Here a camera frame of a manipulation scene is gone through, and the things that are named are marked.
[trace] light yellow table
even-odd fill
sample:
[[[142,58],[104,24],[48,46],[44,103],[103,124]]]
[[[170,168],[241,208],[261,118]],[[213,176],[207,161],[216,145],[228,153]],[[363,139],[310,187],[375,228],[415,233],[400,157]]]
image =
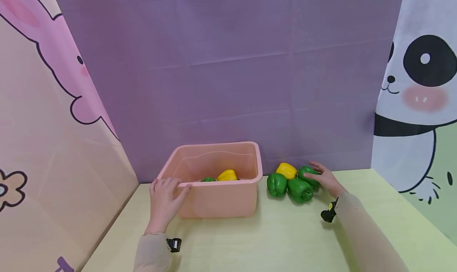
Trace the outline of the light yellow table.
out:
[[[376,172],[334,174],[360,198],[411,272],[457,271],[457,247]],[[252,218],[175,219],[167,234],[183,242],[181,252],[173,254],[171,271],[359,271],[337,217],[332,224],[321,220],[320,213],[330,201],[323,193],[302,206],[293,205],[288,197],[270,199],[264,178]],[[132,271],[148,214],[145,184],[136,190],[83,272]]]

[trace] panda nose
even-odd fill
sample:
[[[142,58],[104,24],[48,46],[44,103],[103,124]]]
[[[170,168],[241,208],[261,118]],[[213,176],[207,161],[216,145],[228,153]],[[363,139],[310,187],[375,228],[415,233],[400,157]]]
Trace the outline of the panda nose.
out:
[[[388,76],[388,77],[387,77],[387,82],[388,82],[388,83],[391,84],[391,83],[393,83],[394,81],[395,81],[395,77],[394,77],[394,76]]]

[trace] purple fabric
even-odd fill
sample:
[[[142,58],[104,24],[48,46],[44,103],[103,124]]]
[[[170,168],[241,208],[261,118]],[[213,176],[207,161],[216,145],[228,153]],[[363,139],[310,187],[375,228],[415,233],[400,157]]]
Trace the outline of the purple fabric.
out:
[[[183,144],[369,168],[401,0],[58,0],[140,182]]]

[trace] hand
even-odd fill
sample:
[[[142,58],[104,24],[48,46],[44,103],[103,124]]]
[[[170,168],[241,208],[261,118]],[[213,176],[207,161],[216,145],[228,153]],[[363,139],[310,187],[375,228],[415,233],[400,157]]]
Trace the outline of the hand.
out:
[[[340,194],[347,192],[347,190],[337,181],[333,173],[324,167],[324,165],[317,162],[310,162],[311,167],[317,172],[321,173],[320,175],[305,173],[303,174],[306,178],[310,178],[321,183],[321,186],[327,189],[330,196],[335,199],[340,196]]]
[[[149,193],[151,196],[151,218],[144,234],[165,233],[168,224],[178,213],[182,203],[189,194],[192,185],[187,185],[181,194],[175,199],[173,191],[180,184],[180,180],[174,178],[155,179]]]

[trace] rabbit illustration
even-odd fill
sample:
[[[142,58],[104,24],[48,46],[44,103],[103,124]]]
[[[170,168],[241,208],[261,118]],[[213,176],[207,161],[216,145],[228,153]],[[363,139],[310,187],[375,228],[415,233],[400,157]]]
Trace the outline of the rabbit illustration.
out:
[[[0,16],[36,44],[57,83],[74,98],[73,118],[84,125],[101,119],[117,138],[62,14],[52,17],[40,0],[0,0]]]

